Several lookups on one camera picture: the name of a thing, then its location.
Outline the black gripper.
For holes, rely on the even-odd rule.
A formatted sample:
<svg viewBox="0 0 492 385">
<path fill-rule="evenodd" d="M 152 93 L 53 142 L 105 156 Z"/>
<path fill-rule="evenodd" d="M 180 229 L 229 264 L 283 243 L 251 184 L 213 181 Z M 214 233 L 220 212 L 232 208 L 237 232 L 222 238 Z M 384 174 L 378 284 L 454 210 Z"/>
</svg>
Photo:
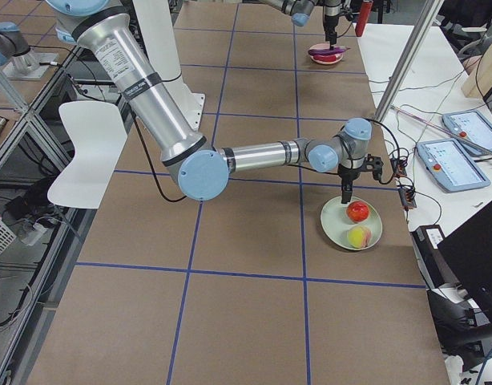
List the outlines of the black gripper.
<svg viewBox="0 0 492 385">
<path fill-rule="evenodd" d="M 349 21 L 353 20 L 353 12 L 349 6 L 323 6 L 323 28 L 328 35 L 329 43 L 337 43 L 336 27 L 339 18 L 345 16 Z"/>
<path fill-rule="evenodd" d="M 371 154 L 365 155 L 362 159 L 359 159 L 357 164 L 350 165 L 338 165 L 338 176 L 341 178 L 341 203 L 348 204 L 353 195 L 353 182 L 360 176 L 362 172 L 371 172 L 373 179 L 381 182 L 383 173 L 383 161 L 379 156 L 373 156 Z"/>
</svg>

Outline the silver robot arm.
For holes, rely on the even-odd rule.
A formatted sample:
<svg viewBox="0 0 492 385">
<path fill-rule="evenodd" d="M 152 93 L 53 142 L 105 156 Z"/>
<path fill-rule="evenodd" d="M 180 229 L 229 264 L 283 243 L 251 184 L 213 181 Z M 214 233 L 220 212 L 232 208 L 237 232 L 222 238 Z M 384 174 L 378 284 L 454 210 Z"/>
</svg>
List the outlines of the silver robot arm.
<svg viewBox="0 0 492 385">
<path fill-rule="evenodd" d="M 182 193 L 196 201 L 220 195 L 230 174 L 258 168 L 310 163 L 315 172 L 337 170 L 341 201 L 350 202 L 363 172 L 380 181 L 383 162 L 368 154 L 371 123 L 350 119 L 329 140 L 298 138 L 235 148 L 214 148 L 191 128 L 175 100 L 135 41 L 119 1 L 51 1 L 58 24 L 79 46 L 93 52 L 130 109 L 161 150 L 161 161 Z"/>
<path fill-rule="evenodd" d="M 345 17 L 353 22 L 354 15 L 350 7 L 350 1 L 341 0 L 260 0 L 282 14 L 291 17 L 295 26 L 305 26 L 315 7 L 322 7 L 322 25 L 325 33 L 325 41 L 331 47 L 337 44 L 338 34 L 336 28 L 340 17 Z"/>
</svg>

